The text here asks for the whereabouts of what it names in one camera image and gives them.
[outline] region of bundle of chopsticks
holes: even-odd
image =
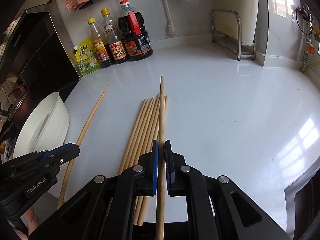
[[[145,99],[132,129],[125,149],[118,174],[125,169],[138,164],[141,154],[152,151],[153,140],[159,134],[160,94],[156,99]],[[167,112],[168,96],[165,97],[165,112]],[[142,226],[148,206],[148,197],[138,196],[134,212],[133,224]]]

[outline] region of yellow sauce pouch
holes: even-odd
[[[80,42],[76,58],[83,76],[102,67],[90,38]]]

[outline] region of metal screw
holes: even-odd
[[[219,177],[219,181],[223,184],[227,184],[229,182],[229,179],[226,176],[221,176]]]
[[[134,170],[135,172],[141,172],[141,171],[143,171],[143,166],[141,166],[141,165],[135,165],[135,166],[133,167],[133,170]]]
[[[188,165],[183,165],[180,167],[180,170],[183,172],[189,172],[191,171],[190,167]]]
[[[96,177],[94,178],[94,182],[95,182],[95,183],[102,183],[102,182],[104,182],[104,177],[101,176],[101,175],[96,176]]]

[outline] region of hand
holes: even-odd
[[[38,217],[36,216],[36,214],[33,212],[33,208],[30,207],[24,214],[23,216],[25,217],[25,219],[27,220],[28,224],[27,224],[27,228],[28,228],[28,236],[30,236],[30,234],[36,230],[36,228],[39,226],[39,220]],[[22,240],[28,240],[28,237],[22,233],[21,231],[17,230],[17,229],[13,229],[17,235],[20,237],[20,239]]]

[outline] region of cooking wine bottle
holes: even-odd
[[[94,18],[90,18],[88,20],[88,24],[90,25],[91,41],[97,52],[102,67],[110,67],[114,63],[114,60],[112,58],[110,48],[108,47],[106,36],[97,26]]]
[[[117,28],[117,21],[110,16],[108,8],[101,10],[103,16],[102,27],[107,34],[108,45],[111,49],[113,58],[116,64],[123,63],[129,59],[127,52],[124,48],[124,43],[121,40],[121,35]]]
[[[153,50],[141,13],[131,7],[128,0],[122,0],[120,4],[122,9],[118,18],[118,27],[123,33],[129,59],[136,61],[150,57]]]

